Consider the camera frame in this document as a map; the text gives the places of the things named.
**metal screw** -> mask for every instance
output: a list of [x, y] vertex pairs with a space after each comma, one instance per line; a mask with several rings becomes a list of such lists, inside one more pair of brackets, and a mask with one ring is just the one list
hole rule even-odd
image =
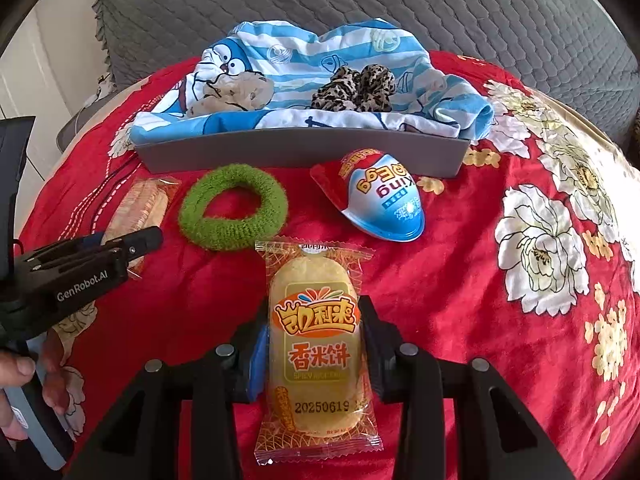
[[474, 370], [485, 372], [489, 369], [489, 362], [486, 359], [482, 359], [481, 357], [476, 357], [473, 361], [471, 361], [471, 366]]
[[402, 343], [400, 345], [400, 353], [407, 357], [418, 355], [418, 347], [413, 343]]
[[162, 368], [162, 361], [160, 359], [151, 359], [151, 361], [147, 361], [145, 364], [145, 370], [150, 374], [157, 372], [160, 368]]
[[216, 355], [219, 357], [229, 357], [234, 354], [236, 349], [229, 343], [222, 343], [216, 347]]

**green scrunchie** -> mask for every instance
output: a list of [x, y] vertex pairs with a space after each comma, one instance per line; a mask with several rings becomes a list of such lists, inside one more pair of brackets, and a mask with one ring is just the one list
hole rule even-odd
[[[262, 201], [258, 211], [247, 218], [204, 218], [213, 198], [232, 187], [255, 191]], [[276, 235], [287, 218], [287, 195], [270, 174], [247, 164], [230, 164], [207, 173], [187, 193], [178, 224], [191, 242], [215, 251], [252, 247], [256, 240]]]

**gray cardboard box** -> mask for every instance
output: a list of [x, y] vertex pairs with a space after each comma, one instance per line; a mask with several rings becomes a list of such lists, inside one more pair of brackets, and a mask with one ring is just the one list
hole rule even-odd
[[212, 170], [234, 162], [262, 168], [310, 168], [353, 150], [393, 155], [409, 172], [456, 176], [469, 141], [419, 132], [361, 128], [273, 128], [222, 132], [136, 146], [151, 173]]

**transparent plastic wrapper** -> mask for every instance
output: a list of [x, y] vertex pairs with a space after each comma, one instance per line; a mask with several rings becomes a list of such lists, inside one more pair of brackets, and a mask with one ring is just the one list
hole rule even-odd
[[[102, 243], [146, 227], [160, 227], [179, 187], [180, 181], [169, 176], [136, 180], [111, 217]], [[129, 262], [127, 270], [132, 278], [140, 279], [144, 259], [140, 256]]]
[[269, 380], [259, 464], [383, 449], [358, 297], [372, 251], [340, 243], [256, 242], [269, 284]]

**blue striped cloth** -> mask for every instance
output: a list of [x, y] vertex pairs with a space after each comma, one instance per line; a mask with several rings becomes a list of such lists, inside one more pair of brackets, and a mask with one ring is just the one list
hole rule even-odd
[[[391, 112], [311, 110], [314, 94], [341, 66], [362, 70], [378, 63], [393, 72], [397, 91]], [[274, 95], [256, 111], [217, 112], [185, 118], [220, 74], [261, 72]], [[202, 54], [151, 112], [137, 114], [136, 145], [253, 128], [335, 127], [410, 130], [444, 137], [482, 139], [494, 112], [466, 80], [434, 69], [414, 35], [381, 20], [343, 25], [322, 36], [289, 22], [242, 22]]]

